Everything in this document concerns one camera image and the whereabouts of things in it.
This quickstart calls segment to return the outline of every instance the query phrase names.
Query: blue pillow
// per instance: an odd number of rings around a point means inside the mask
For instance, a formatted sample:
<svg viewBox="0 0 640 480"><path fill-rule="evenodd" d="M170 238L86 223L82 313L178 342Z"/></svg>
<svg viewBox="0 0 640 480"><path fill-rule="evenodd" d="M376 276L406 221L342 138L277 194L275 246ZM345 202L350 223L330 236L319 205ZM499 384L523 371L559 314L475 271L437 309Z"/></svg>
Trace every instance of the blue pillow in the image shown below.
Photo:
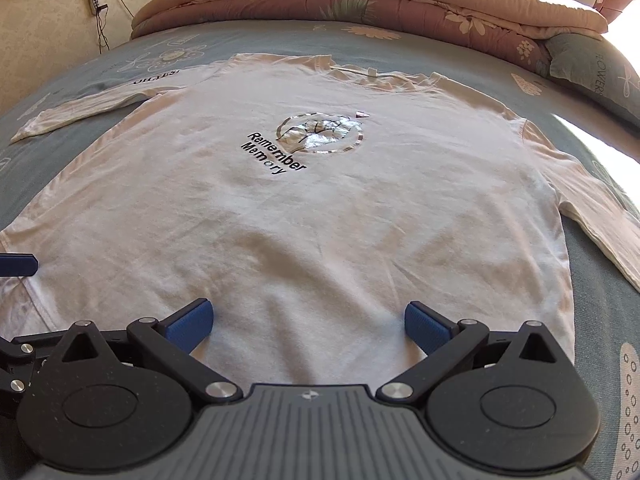
<svg viewBox="0 0 640 480"><path fill-rule="evenodd" d="M545 45L551 54L551 78L570 81L588 98L640 127L640 77L609 41L558 34Z"/></svg>

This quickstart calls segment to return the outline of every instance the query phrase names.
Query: gray plastic base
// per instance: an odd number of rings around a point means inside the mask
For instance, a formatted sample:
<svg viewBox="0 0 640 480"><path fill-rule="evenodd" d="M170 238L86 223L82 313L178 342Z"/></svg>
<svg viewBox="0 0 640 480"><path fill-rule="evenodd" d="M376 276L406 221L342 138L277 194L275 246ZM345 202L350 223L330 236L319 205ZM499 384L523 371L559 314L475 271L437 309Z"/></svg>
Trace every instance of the gray plastic base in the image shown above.
<svg viewBox="0 0 640 480"><path fill-rule="evenodd" d="M96 476L39 465L24 480ZM173 449L103 480L488 480L441 450L414 412L372 400L363 386L256 385L243 402L203 410ZM592 480L572 468L548 480Z"/></svg>

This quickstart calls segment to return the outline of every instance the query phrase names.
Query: electrical outlet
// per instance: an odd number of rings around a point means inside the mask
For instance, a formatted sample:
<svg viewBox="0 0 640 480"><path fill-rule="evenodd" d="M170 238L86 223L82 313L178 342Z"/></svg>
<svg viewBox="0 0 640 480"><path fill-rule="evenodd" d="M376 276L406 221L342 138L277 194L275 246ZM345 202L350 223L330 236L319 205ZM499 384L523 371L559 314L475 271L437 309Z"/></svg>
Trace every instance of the electrical outlet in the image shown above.
<svg viewBox="0 0 640 480"><path fill-rule="evenodd" d="M98 13L98 10L104 5L103 0L88 0L89 2L89 11L92 16L95 16Z"/></svg>

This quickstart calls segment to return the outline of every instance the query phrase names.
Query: pink folded quilt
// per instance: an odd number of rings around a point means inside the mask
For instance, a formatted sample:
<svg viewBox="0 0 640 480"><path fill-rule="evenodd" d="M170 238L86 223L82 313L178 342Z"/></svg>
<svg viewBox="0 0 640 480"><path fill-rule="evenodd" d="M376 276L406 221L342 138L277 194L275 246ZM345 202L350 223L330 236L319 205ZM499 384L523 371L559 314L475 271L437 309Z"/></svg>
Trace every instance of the pink folded quilt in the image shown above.
<svg viewBox="0 0 640 480"><path fill-rule="evenodd" d="M535 40L573 32L600 38L607 22L573 0L152 0L131 37L225 20L363 23L446 41L545 76L549 56Z"/></svg>

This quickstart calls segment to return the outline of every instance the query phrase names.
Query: triangular cutout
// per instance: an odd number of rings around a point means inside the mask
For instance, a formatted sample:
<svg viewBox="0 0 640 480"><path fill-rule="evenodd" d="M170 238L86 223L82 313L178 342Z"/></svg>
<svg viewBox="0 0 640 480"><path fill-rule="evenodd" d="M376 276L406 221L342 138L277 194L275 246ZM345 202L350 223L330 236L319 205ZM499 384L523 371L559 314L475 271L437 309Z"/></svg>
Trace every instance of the triangular cutout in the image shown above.
<svg viewBox="0 0 640 480"><path fill-rule="evenodd" d="M556 358L549 350L545 340L540 334L530 334L520 353L521 359L530 361L542 361L543 363L555 363Z"/></svg>
<svg viewBox="0 0 640 480"><path fill-rule="evenodd" d="M95 349L89 336L87 334L78 334L66 350L62 362L70 363L72 361L83 361L96 357L98 357L98 351Z"/></svg>

